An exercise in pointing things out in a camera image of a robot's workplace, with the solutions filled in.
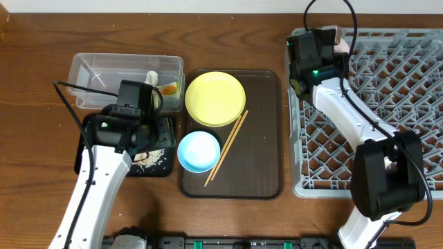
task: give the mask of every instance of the chopsticks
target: chopsticks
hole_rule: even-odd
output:
[[[248,115],[248,110],[246,110],[244,112],[243,117],[240,115],[237,119],[237,121],[235,121],[234,127],[232,129],[232,131],[230,131],[229,136],[228,136],[228,140],[226,140],[226,142],[224,143],[223,149],[221,150],[220,153],[220,159],[217,161],[217,164],[213,167],[213,169],[210,171],[210,174],[208,176],[208,179],[205,182],[205,187],[207,186],[209,179],[212,181],[214,180],[215,175],[217,174],[217,172],[219,171],[220,166],[223,163],[223,160],[225,158],[225,156],[227,155],[230,146],[232,145],[238,131],[240,130],[240,127],[243,124],[244,119],[246,118],[246,116]]]

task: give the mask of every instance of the yellow plate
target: yellow plate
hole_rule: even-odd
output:
[[[191,82],[186,91],[185,105],[197,122],[220,127],[238,118],[246,104],[243,86],[232,75],[209,72]]]

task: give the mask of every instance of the wooden table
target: wooden table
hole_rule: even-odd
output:
[[[443,28],[437,15],[359,15],[366,28]],[[309,15],[310,26],[352,25],[350,15]],[[79,131],[52,81],[67,80],[76,53],[178,55],[184,71],[266,69],[284,82],[285,37],[302,15],[12,15],[0,46],[0,248],[47,248],[71,197]],[[75,109],[82,118],[89,111]],[[283,138],[289,137],[282,86]],[[272,201],[189,199],[177,188],[177,161],[166,178],[126,178],[106,234],[139,225],[199,237],[330,236],[351,200],[299,199],[291,191],[284,139],[284,192]],[[418,220],[420,203],[402,215]],[[420,227],[391,226],[385,237],[412,237],[418,248],[441,248],[443,202]]]

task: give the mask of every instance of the plastic container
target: plastic container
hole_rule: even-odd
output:
[[[163,96],[162,111],[180,111],[183,106],[183,60],[177,56],[78,53],[74,56],[68,83],[91,89],[118,93],[122,80],[144,82],[148,71],[159,74],[157,86],[177,82],[174,95]],[[101,109],[115,104],[117,98],[68,87],[77,96],[77,107]]]
[[[352,33],[353,28],[343,29],[348,44]],[[354,152],[329,118],[296,97],[285,59],[292,190],[301,198],[351,198]],[[420,136],[434,199],[443,199],[442,60],[443,30],[360,28],[348,79],[382,120]]]

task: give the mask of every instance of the green connector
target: green connector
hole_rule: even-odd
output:
[[[283,249],[292,249],[292,243],[291,242],[284,242]]]
[[[203,249],[203,242],[202,241],[194,241],[194,249]]]

